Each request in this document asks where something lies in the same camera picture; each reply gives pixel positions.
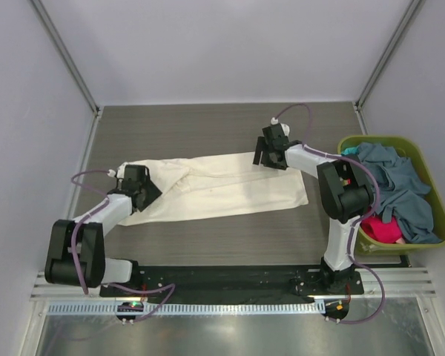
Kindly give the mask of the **cream white t shirt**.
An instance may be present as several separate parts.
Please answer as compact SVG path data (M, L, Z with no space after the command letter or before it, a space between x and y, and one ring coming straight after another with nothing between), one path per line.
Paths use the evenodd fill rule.
M161 196L122 226L204 220L307 205L303 176L293 168L254 165L252 152L191 159L146 159Z

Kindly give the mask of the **olive green plastic bin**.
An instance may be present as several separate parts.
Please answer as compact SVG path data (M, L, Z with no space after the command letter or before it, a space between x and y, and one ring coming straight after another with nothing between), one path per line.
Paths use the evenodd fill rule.
M360 228L357 233L355 251L365 255L403 255L416 251L439 248L445 245L445 209L439 193L435 187L432 175L426 165L426 161L420 148L412 141L400 136L348 136L340 141L337 152L344 149L357 147L362 142L380 143L383 146L393 147L399 156L408 157L412 160L412 165L421 181L431 187L430 193L425 196L425 200L430 204L434 220L433 232L441 239L437 244L385 244L379 243L368 237Z

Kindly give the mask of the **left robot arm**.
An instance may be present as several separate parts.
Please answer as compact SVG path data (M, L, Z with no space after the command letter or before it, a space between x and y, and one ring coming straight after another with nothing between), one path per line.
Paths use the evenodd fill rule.
M138 262L107 258L106 235L123 220L143 212L162 192L152 182L145 165L125 163L105 172L116 186L103 201L81 216L57 220L52 227L44 277L48 283L90 289L116 285L126 296L142 288Z

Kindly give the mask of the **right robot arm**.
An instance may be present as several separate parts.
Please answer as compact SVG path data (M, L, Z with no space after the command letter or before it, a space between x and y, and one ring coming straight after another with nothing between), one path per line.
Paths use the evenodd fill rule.
M262 132L257 138L254 165L293 168L317 179L322 207L329 217L328 245L320 260L318 283L330 294L343 293L354 278L352 254L360 218L375 201L369 175L354 157L291 141L289 126L276 119Z

